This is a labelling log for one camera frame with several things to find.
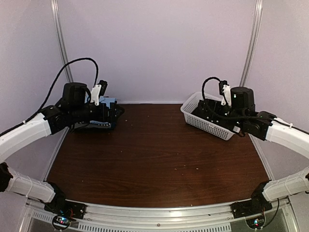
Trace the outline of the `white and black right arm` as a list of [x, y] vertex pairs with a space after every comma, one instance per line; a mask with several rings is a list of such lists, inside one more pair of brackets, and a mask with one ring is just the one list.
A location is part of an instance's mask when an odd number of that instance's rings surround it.
[[[215, 134], [226, 131], [244, 136], [252, 135], [260, 140], [269, 141], [286, 147], [304, 157], [309, 156], [309, 134], [288, 124], [276, 115], [266, 111], [255, 110], [253, 90], [247, 87], [230, 87], [223, 84], [219, 87], [222, 99], [215, 100], [201, 91], [193, 115], [202, 121], [202, 126], [212, 129], [206, 131]], [[259, 184], [248, 201], [248, 210], [258, 213], [271, 202], [281, 197], [295, 195], [309, 189], [309, 169]]]

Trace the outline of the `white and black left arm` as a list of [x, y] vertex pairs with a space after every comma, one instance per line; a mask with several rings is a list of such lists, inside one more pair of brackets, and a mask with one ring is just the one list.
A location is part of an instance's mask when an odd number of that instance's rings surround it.
[[114, 129], [118, 118], [125, 112], [116, 98], [105, 97], [106, 81], [92, 89], [86, 84], [66, 83], [56, 105], [40, 109], [9, 132], [0, 135], [0, 190], [38, 199], [60, 215], [70, 207], [64, 193], [55, 184], [33, 179], [10, 168], [5, 161], [29, 144], [54, 135], [65, 128], [84, 127]]

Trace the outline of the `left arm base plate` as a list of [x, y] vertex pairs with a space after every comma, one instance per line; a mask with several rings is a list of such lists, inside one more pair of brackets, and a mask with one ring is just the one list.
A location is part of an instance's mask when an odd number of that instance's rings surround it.
[[52, 218], [52, 226], [56, 231], [63, 231], [72, 226], [78, 219], [83, 219], [86, 205], [83, 203], [77, 203], [72, 201], [64, 201], [64, 204], [60, 203], [45, 203], [40, 201], [44, 205], [44, 210], [54, 214]]

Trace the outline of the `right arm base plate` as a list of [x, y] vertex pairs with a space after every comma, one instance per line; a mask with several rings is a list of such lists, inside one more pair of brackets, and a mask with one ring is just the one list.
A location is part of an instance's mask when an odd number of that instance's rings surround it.
[[231, 204], [234, 219], [245, 218], [247, 226], [253, 230], [262, 229], [266, 224], [265, 212], [271, 209], [271, 203], [253, 199]]

